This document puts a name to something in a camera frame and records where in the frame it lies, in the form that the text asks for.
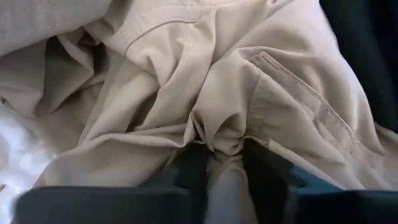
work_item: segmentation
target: crumpled clothing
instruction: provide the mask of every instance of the crumpled clothing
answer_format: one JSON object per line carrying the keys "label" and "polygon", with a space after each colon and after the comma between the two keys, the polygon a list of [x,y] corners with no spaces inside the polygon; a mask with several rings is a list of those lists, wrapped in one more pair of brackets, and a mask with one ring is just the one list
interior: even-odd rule
{"label": "crumpled clothing", "polygon": [[53,144],[36,187],[133,187],[195,139],[233,157],[253,138],[342,189],[398,188],[398,137],[317,0],[113,0],[85,22],[0,58],[5,105]]}

